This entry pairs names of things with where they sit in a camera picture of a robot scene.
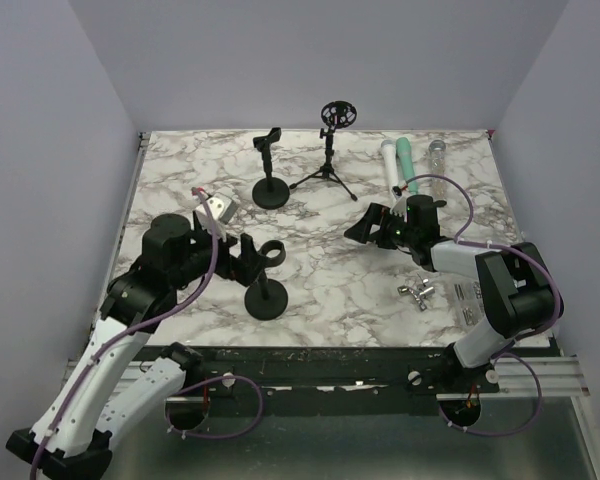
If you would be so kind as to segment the black round base clip stand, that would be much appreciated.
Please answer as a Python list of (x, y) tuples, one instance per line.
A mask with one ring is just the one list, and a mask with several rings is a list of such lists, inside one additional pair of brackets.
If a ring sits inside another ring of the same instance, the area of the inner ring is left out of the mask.
[(270, 321), (281, 316), (288, 305), (288, 293), (284, 285), (267, 276), (266, 270), (281, 265), (286, 259), (282, 241), (270, 240), (258, 251), (263, 266), (257, 280), (247, 288), (244, 305), (250, 316), (260, 321)]

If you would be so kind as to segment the white microphone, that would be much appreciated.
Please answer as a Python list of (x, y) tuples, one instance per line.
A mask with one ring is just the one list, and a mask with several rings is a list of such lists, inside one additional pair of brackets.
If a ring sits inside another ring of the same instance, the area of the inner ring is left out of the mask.
[(383, 140), (380, 147), (380, 153), (384, 162), (388, 192), (389, 195), (393, 197), (394, 188), (400, 183), (395, 142), (390, 139)]

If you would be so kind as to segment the mint green microphone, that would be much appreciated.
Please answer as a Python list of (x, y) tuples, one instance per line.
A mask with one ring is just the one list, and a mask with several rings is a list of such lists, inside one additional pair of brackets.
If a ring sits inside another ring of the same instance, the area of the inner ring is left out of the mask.
[(410, 141), (406, 137), (399, 137), (396, 140), (396, 154), (400, 162), (403, 178), (409, 180), (407, 189), (411, 194), (419, 193), (419, 184), (414, 180), (415, 169), (412, 159), (412, 147)]

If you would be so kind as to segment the glitter silver mesh microphone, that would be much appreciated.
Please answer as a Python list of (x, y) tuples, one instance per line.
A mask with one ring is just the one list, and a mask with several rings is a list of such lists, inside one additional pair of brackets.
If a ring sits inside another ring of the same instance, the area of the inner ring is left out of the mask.
[(433, 140), (428, 147), (430, 173), (435, 175), (431, 180), (431, 194), (435, 200), (445, 200), (447, 182), (442, 179), (446, 168), (446, 143), (442, 139)]

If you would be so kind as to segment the black tripod shock mount stand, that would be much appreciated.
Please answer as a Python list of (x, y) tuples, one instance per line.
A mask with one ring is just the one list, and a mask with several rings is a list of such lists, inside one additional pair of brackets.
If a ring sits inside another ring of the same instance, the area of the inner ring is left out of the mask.
[(339, 178), (333, 166), (335, 155), (334, 135), (338, 130), (348, 128), (354, 124), (357, 119), (357, 109), (347, 101), (332, 101), (321, 109), (320, 117), (325, 125), (319, 132), (319, 137), (325, 140), (324, 163), (314, 173), (290, 184), (289, 189), (294, 190), (311, 179), (321, 179), (340, 185), (353, 201), (357, 201), (358, 197)]

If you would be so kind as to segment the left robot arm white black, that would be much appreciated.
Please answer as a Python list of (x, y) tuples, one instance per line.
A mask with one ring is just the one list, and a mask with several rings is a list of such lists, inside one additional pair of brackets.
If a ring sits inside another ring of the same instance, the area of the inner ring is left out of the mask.
[(252, 237), (223, 232), (203, 206), (192, 218), (155, 217), (142, 237), (141, 254), (107, 288), (88, 346), (59, 395), (31, 427), (16, 430), (6, 448), (31, 466), (30, 476), (100, 479), (119, 441), (150, 410), (173, 394), (208, 394), (221, 381), (196, 351), (173, 343), (122, 393), (114, 392), (128, 365), (167, 318), (191, 305), (214, 276), (245, 287), (245, 306), (258, 320), (280, 316), (284, 286), (266, 275), (284, 262), (279, 240), (255, 247)]

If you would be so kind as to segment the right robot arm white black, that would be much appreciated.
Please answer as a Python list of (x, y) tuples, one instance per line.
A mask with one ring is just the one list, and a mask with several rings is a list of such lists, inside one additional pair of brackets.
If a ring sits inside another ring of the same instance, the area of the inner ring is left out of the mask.
[(517, 340), (552, 326), (564, 312), (562, 298), (534, 244), (482, 247), (456, 242), (441, 234), (437, 209), (445, 201), (412, 195), (399, 203), (406, 208), (404, 215), (370, 204), (344, 237), (381, 249), (405, 248), (424, 270), (464, 276), (479, 284), (484, 318), (447, 347), (448, 360), (439, 370), (442, 384), (460, 392), (476, 380), (475, 368)]

